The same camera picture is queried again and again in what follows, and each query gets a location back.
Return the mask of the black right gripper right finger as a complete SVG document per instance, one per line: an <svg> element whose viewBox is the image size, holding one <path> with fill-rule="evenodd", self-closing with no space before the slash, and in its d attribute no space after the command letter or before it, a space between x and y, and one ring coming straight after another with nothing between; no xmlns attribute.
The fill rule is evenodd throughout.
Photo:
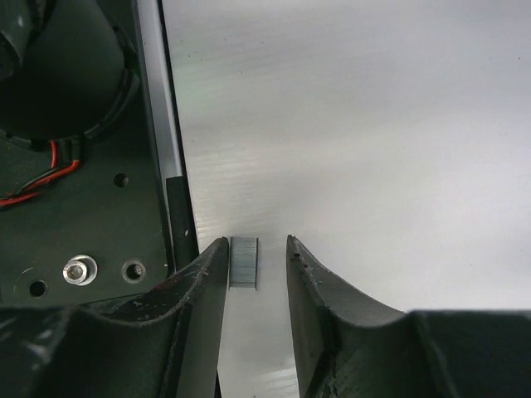
<svg viewBox="0 0 531 398"><path fill-rule="evenodd" d="M341 279L294 236L286 271L301 396L529 396L529 312L404 313Z"/></svg>

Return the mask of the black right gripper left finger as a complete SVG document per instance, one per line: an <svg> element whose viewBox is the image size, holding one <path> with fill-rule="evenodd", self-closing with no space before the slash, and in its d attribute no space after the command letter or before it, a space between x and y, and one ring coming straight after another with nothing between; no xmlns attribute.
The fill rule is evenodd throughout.
<svg viewBox="0 0 531 398"><path fill-rule="evenodd" d="M2 308L4 397L217 397L229 242L109 313Z"/></svg>

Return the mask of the grey staple strip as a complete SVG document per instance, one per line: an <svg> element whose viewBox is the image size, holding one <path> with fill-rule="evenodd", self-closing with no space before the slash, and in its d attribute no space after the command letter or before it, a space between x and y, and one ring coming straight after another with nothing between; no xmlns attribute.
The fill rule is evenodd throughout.
<svg viewBox="0 0 531 398"><path fill-rule="evenodd" d="M259 240L256 237L230 239L229 286L231 288L257 288Z"/></svg>

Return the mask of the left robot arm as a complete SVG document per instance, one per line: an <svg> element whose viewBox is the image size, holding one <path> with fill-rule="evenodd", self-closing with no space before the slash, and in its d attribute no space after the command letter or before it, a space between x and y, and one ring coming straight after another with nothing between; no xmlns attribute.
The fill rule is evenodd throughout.
<svg viewBox="0 0 531 398"><path fill-rule="evenodd" d="M3 1L1 132L97 137L139 89L135 60L131 41L97 1Z"/></svg>

